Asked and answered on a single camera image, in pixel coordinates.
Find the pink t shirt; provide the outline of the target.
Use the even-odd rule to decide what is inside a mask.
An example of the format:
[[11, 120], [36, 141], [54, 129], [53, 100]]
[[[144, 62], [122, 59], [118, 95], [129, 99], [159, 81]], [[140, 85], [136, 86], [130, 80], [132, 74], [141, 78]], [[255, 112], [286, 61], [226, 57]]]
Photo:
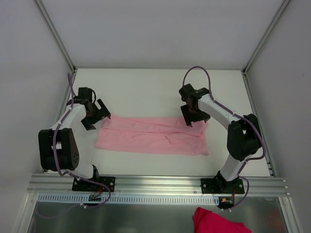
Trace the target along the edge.
[[102, 121], [95, 147], [121, 152], [207, 156], [207, 126], [203, 121], [187, 126], [182, 117], [112, 115]]

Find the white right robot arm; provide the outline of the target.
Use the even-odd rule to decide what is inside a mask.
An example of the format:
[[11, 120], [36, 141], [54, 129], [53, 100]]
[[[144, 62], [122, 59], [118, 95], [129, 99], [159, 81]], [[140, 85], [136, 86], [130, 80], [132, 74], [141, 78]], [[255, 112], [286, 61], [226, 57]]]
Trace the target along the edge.
[[213, 118], [227, 130], [229, 156], [215, 181], [216, 189], [226, 193], [233, 187], [233, 180], [238, 178], [251, 155], [263, 148], [258, 119], [254, 114], [240, 116], [234, 113], [218, 102], [205, 87], [196, 90], [191, 84], [186, 84], [179, 89], [179, 94], [186, 103], [181, 106], [181, 111], [187, 126]]

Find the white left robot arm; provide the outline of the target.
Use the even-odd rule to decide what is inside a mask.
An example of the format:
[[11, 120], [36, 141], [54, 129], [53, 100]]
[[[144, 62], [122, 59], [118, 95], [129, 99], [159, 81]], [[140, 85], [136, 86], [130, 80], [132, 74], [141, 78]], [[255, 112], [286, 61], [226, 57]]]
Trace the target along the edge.
[[87, 161], [87, 149], [78, 146], [77, 136], [96, 130], [95, 124], [111, 113], [96, 93], [88, 87], [80, 87], [78, 94], [72, 94], [65, 112], [49, 129], [38, 133], [39, 155], [44, 170], [69, 174], [83, 179], [83, 185], [90, 191], [98, 189], [100, 178], [97, 168]]

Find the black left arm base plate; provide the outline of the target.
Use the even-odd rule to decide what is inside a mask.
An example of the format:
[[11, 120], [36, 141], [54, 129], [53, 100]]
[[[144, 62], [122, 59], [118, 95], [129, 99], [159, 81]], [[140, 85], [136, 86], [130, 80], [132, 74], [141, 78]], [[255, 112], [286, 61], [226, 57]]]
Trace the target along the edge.
[[115, 182], [116, 177], [112, 176], [100, 176], [97, 181], [93, 181], [90, 179], [90, 182], [84, 180], [77, 180], [74, 178], [72, 184], [72, 191], [77, 192], [96, 192], [99, 191], [100, 188], [103, 192], [114, 192], [115, 190]]

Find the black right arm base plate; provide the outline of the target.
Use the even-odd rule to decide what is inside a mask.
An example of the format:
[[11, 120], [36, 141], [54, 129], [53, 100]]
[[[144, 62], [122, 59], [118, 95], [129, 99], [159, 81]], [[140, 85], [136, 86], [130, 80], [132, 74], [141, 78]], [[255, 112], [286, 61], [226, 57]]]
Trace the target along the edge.
[[230, 182], [218, 181], [215, 178], [202, 178], [201, 192], [202, 194], [244, 194], [245, 189], [242, 179], [235, 179]]

